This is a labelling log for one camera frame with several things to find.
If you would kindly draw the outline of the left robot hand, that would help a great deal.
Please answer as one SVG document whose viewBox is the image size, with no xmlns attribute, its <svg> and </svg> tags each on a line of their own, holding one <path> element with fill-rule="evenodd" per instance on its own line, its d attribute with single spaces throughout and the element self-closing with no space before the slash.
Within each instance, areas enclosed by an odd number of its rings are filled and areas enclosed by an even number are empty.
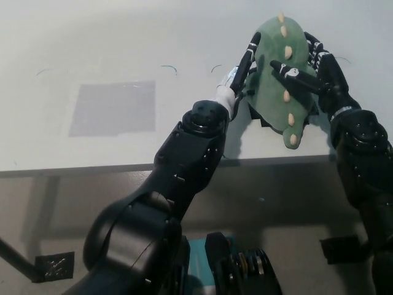
<svg viewBox="0 0 393 295">
<path fill-rule="evenodd" d="M 228 111 L 228 121 L 232 121 L 237 113 L 240 101 L 243 99 L 242 93 L 244 82 L 249 75 L 251 65 L 255 62 L 255 53 L 261 40 L 261 33 L 256 32 L 239 65 L 235 66 L 217 86 L 213 100 L 221 104 Z"/>
</svg>

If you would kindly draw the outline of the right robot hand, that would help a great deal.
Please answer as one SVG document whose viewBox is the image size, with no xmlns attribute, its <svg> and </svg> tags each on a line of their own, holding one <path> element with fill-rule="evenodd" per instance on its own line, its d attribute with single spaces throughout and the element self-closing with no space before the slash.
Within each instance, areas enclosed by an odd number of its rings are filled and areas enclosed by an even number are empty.
<svg viewBox="0 0 393 295">
<path fill-rule="evenodd" d="M 334 55 L 312 34 L 306 32 L 305 37 L 309 50 L 308 65 L 312 73 L 272 60 L 270 66 L 274 77 L 291 92 L 317 95 L 319 108 L 329 120 L 360 110 L 360 104 L 349 94 L 348 83 Z"/>
</svg>

